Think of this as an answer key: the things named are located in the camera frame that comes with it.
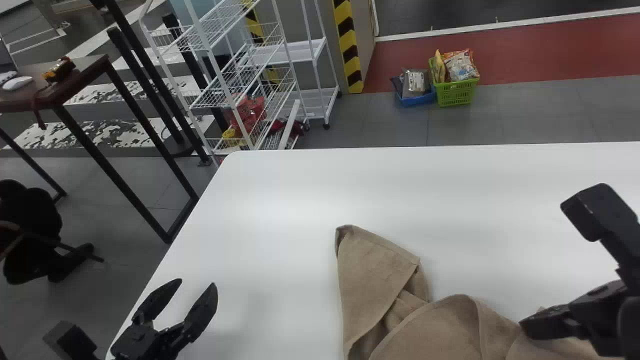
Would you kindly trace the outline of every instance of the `yellow item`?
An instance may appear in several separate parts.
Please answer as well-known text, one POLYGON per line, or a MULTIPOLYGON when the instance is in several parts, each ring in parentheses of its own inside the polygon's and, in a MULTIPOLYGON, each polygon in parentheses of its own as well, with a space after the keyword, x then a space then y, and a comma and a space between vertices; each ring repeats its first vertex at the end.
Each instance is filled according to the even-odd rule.
POLYGON ((233 139, 236 137, 236 130, 233 127, 228 128, 223 134, 223 139, 233 139))
POLYGON ((437 83, 444 83, 447 78, 447 67, 444 65, 440 50, 436 50, 435 78, 437 83))

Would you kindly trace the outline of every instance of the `white table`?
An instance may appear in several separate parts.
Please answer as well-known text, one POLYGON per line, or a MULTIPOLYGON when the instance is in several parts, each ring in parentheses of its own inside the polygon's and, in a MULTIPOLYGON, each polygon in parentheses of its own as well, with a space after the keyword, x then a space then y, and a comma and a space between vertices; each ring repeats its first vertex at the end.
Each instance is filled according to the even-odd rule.
POLYGON ((560 203, 608 183, 640 211, 639 154, 640 143, 237 152, 132 313, 181 277, 164 329, 215 282, 218 313, 181 359, 341 359, 333 242, 355 224, 420 256, 436 300, 466 293, 519 321, 618 278, 560 203))

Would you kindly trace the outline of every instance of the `snack bag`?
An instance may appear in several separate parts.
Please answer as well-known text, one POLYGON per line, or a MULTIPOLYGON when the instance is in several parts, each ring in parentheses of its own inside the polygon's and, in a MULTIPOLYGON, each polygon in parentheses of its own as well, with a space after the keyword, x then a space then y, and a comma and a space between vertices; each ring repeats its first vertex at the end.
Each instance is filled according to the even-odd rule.
POLYGON ((447 67, 444 65, 440 50, 436 50, 436 68, 433 74, 436 83, 444 83, 447 78, 447 67))
POLYGON ((480 73, 474 64, 474 52, 471 49, 445 53, 444 63, 453 82, 480 77, 480 73))

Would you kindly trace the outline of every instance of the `yellow and black hazard stripe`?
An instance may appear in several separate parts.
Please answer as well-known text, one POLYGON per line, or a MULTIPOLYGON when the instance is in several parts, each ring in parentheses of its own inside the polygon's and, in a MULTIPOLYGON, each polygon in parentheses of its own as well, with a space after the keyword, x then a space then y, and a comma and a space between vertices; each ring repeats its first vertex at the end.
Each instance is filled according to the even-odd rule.
POLYGON ((333 14, 335 25, 340 38, 340 51, 344 61, 344 75, 347 77, 350 94, 360 94, 364 89, 362 68, 358 55, 356 29, 353 24, 351 0, 333 0, 333 14))
MULTIPOLYGON (((253 0, 243 0, 245 6, 250 6, 253 0)), ((251 34, 251 39, 253 43, 256 45, 264 44, 264 29, 260 25, 260 20, 258 20, 258 15, 255 13, 255 9, 251 9, 245 16, 247 28, 249 30, 249 34, 251 34)), ((267 78, 270 82, 274 84, 279 84, 281 79, 279 79, 278 72, 274 70, 270 70, 273 67, 267 67, 264 71, 267 75, 267 78)))
POLYGON ((255 9, 252 9, 250 12, 248 12, 245 18, 249 33, 251 34, 251 38, 253 39, 253 43, 263 44, 264 30, 262 29, 262 26, 260 26, 260 21, 258 21, 258 15, 255 13, 255 9))

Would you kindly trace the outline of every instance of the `blue basket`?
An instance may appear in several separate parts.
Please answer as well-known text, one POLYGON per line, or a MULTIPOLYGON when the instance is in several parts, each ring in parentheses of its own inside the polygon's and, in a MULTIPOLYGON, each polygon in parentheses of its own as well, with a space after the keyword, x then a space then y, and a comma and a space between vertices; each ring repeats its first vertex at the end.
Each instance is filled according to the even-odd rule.
POLYGON ((400 100, 400 103, 402 104, 402 106, 404 106, 405 108, 408 108, 409 106, 416 106, 416 105, 422 105, 422 104, 432 104, 434 102, 436 102, 436 100, 438 99, 438 94, 435 92, 435 87, 431 86, 431 84, 429 84, 429 91, 428 93, 424 94, 423 96, 418 96, 418 97, 411 97, 409 99, 403 99, 402 98, 402 89, 398 88, 398 86, 396 86, 396 82, 393 81, 393 78, 391 80, 391 82, 394 84, 394 87, 396 88, 396 97, 398 98, 398 100, 400 100))

